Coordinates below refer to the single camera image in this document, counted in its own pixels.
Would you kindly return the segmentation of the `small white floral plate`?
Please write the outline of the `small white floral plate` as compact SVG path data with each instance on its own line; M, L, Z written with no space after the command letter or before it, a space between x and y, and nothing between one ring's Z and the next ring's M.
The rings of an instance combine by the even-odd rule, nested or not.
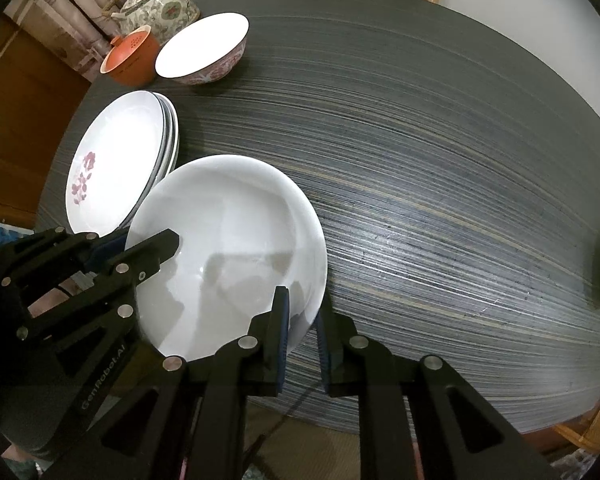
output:
M155 95L138 90L107 105L88 126L69 169L65 204L73 232L117 229L154 172L163 138Z

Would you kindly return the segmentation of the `plain white deep bowl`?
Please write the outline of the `plain white deep bowl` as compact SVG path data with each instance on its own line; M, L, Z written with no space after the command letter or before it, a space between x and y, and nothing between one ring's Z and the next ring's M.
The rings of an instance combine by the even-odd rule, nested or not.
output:
M188 162L149 192L126 244L164 230L178 234L178 249L136 289L140 330L161 354L212 356L271 309L278 286L289 292L288 348L301 344L324 297L327 250L290 177L247 156Z

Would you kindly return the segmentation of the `wide white pink-patterned bowl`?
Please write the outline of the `wide white pink-patterned bowl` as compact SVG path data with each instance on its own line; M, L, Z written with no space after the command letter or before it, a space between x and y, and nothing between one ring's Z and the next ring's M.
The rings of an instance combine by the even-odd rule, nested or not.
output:
M213 14L188 25L161 49L157 74L199 86L224 78L245 53L250 21L235 12Z

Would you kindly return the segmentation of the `brown wooden door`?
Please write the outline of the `brown wooden door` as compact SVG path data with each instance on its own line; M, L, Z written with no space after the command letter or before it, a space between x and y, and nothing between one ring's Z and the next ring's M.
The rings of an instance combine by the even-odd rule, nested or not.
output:
M0 222L34 226L50 165L90 85L0 17Z

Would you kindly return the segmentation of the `orange lidded tea cup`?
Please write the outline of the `orange lidded tea cup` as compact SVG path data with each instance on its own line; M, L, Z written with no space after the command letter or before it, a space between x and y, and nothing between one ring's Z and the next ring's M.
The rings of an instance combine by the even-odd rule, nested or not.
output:
M115 36L111 49L100 64L100 73L118 84L143 87L156 76L155 62L160 44L149 25L142 25L124 37Z

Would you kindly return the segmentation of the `beige patterned curtain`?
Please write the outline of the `beige patterned curtain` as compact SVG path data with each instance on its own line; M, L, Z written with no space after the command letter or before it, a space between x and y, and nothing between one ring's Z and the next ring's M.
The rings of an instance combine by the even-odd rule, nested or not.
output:
M16 25L88 81L99 74L109 40L120 32L102 15L109 0L10 0L4 10Z

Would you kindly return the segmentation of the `floral ceramic teapot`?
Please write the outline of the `floral ceramic teapot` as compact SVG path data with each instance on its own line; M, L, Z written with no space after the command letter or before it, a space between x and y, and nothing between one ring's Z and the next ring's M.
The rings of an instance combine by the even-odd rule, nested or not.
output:
M122 35L148 25L160 46L201 16L194 0L109 0L102 8L105 18L118 23Z

